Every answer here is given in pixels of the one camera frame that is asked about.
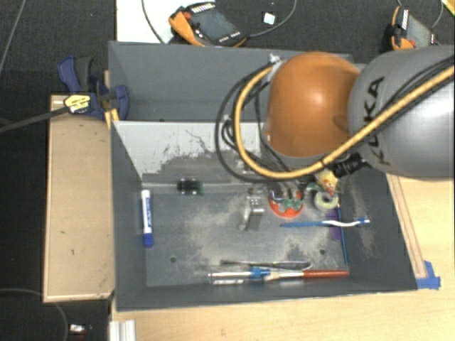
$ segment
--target yellow cable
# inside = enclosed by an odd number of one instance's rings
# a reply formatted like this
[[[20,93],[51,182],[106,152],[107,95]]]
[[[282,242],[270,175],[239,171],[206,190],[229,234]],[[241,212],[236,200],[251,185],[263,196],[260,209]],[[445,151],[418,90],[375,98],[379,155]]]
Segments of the yellow cable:
[[[261,72],[255,75],[240,92],[240,95],[237,99],[237,103],[235,104],[234,108],[233,124],[235,133],[235,144],[237,146],[240,158],[242,158],[242,160],[252,170],[259,173],[260,175],[279,180],[291,180],[298,177],[302,177],[304,175],[310,175],[312,173],[324,169],[325,166],[332,163],[334,160],[336,160],[339,156],[344,154],[348,149],[352,148],[354,145],[360,143],[369,133],[377,129],[380,125],[382,125],[385,121],[387,121],[393,115],[398,113],[401,109],[415,101],[425,92],[430,91],[433,87],[436,87],[443,81],[453,76],[455,71],[454,66],[451,66],[450,68],[447,68],[443,72],[439,73],[437,76],[426,81],[424,84],[420,85],[416,89],[412,90],[409,94],[406,94],[402,99],[397,101],[389,109],[385,110],[382,114],[377,116],[374,120],[365,125],[362,129],[357,131],[357,133],[355,133],[351,138],[349,138],[346,142],[341,144],[337,149],[330,152],[320,161],[317,161],[314,164],[302,169],[292,170],[289,172],[276,172],[274,170],[270,170],[259,166],[255,161],[253,161],[250,158],[250,156],[247,154],[245,150],[245,147],[243,146],[242,133],[240,131],[240,117],[242,113],[243,103],[245,102],[247,95],[264,76],[269,74],[271,70],[272,70],[271,67],[263,69]]]

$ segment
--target wooden table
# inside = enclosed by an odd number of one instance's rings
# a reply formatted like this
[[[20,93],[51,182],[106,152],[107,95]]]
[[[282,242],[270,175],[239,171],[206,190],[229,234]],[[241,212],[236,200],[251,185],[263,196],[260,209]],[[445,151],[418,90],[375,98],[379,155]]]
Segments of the wooden table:
[[[61,99],[53,97],[53,109]],[[69,114],[52,119],[45,301],[107,298],[114,289],[109,170],[105,124]],[[397,177],[389,181],[416,259],[414,271],[422,271],[421,253],[441,276],[439,291],[128,313],[113,310],[112,319],[136,320],[138,341],[453,340],[454,182]]]

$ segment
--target yellow clamp tag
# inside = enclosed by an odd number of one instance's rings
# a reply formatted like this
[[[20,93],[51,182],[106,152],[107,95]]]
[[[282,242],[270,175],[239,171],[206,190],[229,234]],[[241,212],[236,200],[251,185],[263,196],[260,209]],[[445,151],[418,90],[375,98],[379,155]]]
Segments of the yellow clamp tag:
[[[88,94],[72,94],[63,100],[63,104],[71,114],[85,114],[90,109],[90,100]]]

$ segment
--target metal bracket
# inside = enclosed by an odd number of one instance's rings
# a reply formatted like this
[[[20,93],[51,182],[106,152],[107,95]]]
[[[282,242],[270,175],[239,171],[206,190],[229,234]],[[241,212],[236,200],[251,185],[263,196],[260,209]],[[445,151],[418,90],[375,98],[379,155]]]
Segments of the metal bracket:
[[[243,221],[238,225],[239,229],[242,231],[259,229],[259,224],[265,212],[262,193],[262,190],[255,192],[250,188],[249,194],[247,195],[247,204]]]

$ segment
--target marker cap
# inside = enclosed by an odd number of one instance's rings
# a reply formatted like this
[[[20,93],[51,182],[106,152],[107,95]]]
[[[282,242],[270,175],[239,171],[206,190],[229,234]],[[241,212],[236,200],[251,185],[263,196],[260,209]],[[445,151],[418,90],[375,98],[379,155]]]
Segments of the marker cap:
[[[144,234],[144,246],[149,248],[154,244],[153,234]]]

